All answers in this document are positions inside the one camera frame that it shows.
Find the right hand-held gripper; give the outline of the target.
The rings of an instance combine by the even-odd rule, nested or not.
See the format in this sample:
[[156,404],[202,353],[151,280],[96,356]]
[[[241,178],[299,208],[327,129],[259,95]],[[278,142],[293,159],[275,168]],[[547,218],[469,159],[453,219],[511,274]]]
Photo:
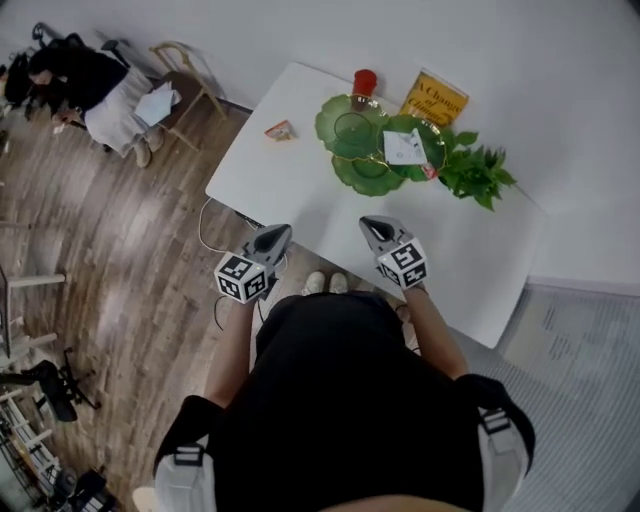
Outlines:
[[[413,234],[398,219],[383,215],[366,215],[359,219],[359,227],[371,251],[376,256],[382,254],[377,258],[377,268],[385,278],[402,290],[419,286],[424,282],[428,274],[424,249],[419,240],[413,238]],[[387,251],[388,244],[400,245]]]

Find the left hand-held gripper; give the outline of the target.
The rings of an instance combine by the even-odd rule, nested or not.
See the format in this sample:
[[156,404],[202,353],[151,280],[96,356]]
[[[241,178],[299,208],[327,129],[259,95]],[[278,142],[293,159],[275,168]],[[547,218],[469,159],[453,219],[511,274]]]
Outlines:
[[291,239],[289,224],[256,229],[242,246],[244,255],[226,252],[216,266],[214,275],[220,293],[242,304],[265,299],[277,281],[275,266]]

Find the clear white small packet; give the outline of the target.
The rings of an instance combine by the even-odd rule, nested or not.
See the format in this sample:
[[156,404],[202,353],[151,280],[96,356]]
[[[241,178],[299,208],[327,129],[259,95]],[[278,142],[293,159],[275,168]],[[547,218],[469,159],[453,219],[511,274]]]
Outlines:
[[417,128],[402,133],[383,131],[384,156],[391,165],[426,165],[428,158]]

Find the green glass tiered plates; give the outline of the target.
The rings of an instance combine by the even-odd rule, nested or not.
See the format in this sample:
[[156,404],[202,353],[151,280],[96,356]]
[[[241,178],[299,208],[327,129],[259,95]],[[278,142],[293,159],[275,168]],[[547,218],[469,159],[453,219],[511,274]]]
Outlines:
[[338,95],[327,100],[315,118],[315,131],[337,178],[356,193],[385,196],[406,182],[426,182],[418,165],[391,165],[384,156],[383,131],[408,133],[417,128],[428,162],[437,170],[445,150],[440,129],[408,115],[388,115],[368,97]]

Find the orange snack packet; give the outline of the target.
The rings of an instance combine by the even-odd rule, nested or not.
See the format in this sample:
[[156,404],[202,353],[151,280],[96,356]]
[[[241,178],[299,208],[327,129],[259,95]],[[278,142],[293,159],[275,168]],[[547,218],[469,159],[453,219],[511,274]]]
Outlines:
[[267,129],[264,134],[271,140],[276,142],[293,140],[296,133],[288,120],[283,120]]

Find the person's right forearm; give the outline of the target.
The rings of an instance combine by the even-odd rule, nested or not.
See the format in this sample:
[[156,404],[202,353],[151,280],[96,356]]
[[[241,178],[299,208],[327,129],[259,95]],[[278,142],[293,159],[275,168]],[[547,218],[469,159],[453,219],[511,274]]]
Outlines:
[[469,373],[466,358],[425,288],[404,291],[421,356],[453,380]]

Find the person's left forearm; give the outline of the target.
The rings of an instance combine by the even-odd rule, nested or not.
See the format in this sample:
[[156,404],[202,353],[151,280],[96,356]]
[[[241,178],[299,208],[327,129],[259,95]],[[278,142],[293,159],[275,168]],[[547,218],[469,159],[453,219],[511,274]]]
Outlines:
[[214,351],[204,397],[221,408],[230,405],[249,375],[253,314],[253,302],[235,302]]

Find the green potted plant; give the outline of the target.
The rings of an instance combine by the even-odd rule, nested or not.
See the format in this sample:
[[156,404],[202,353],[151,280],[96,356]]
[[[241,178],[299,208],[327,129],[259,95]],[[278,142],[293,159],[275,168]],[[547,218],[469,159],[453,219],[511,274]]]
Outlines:
[[445,150],[438,179],[458,199],[472,198],[481,207],[494,211],[494,202],[501,200],[504,187],[517,181],[504,168],[506,151],[478,146],[478,133],[464,131],[455,134],[450,128],[440,131]]

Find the yellow book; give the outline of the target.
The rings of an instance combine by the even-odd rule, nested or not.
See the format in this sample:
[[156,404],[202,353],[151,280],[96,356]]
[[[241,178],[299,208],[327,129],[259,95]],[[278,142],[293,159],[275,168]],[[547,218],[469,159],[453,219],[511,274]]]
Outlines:
[[437,75],[421,69],[400,110],[438,126],[451,125],[463,112],[469,96]]

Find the red cup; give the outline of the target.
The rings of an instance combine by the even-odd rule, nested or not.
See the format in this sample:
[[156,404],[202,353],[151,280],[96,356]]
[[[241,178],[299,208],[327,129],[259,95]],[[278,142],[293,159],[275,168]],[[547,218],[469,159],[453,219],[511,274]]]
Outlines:
[[372,97],[377,87],[377,75],[369,69],[360,69],[354,73],[353,89],[354,95]]

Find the wooden chair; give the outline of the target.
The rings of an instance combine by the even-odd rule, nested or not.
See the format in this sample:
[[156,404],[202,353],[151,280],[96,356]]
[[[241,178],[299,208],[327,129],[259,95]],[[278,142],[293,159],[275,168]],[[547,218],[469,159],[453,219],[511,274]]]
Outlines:
[[165,41],[150,47],[149,51],[167,69],[162,78],[154,82],[154,91],[158,91],[164,85],[170,85],[180,95],[180,100],[171,105],[169,114],[159,121],[159,126],[193,151],[199,152],[202,145],[192,141],[181,130],[183,122],[203,98],[211,101],[222,121],[227,120],[226,110],[213,89],[196,69],[190,58],[190,51],[185,45],[175,41]]

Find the white papers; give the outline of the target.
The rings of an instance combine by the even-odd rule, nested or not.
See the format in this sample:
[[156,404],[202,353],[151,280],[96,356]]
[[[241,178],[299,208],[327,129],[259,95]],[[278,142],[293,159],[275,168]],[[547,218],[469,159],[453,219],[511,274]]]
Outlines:
[[181,101],[181,94],[173,88],[171,82],[167,82],[140,99],[135,115],[147,125],[153,126],[168,117],[172,108]]

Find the white side table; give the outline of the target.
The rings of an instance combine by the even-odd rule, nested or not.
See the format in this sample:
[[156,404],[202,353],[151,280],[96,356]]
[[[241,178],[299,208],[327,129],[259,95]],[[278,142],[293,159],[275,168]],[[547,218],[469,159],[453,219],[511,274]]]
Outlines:
[[11,340],[10,328],[12,290],[23,287],[54,285],[65,281],[66,276],[64,274],[9,277],[0,265],[0,346],[8,359],[16,355],[16,350],[13,348]]

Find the black grey office chair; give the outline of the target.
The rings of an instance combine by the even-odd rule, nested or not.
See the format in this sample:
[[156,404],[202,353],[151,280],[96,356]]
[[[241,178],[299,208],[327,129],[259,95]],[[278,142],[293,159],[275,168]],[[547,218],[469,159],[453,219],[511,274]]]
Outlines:
[[69,360],[74,352],[72,347],[63,351],[64,364],[58,367],[49,360],[42,360],[34,367],[19,373],[0,372],[0,385],[31,386],[37,384],[43,397],[35,400],[35,406],[41,411],[48,405],[54,417],[63,423],[72,423],[78,419],[76,405],[87,404],[93,410],[100,410],[100,401],[92,401],[80,388],[80,383],[96,374],[89,371],[84,377],[76,378]]

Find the cluttered shelf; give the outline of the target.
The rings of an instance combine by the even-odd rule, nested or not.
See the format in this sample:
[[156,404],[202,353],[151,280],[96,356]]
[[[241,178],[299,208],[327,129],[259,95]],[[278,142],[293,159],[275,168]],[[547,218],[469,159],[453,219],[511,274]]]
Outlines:
[[0,460],[42,512],[122,512],[105,468],[82,473],[62,465],[46,446],[51,430],[36,432],[18,406],[21,390],[0,389]]

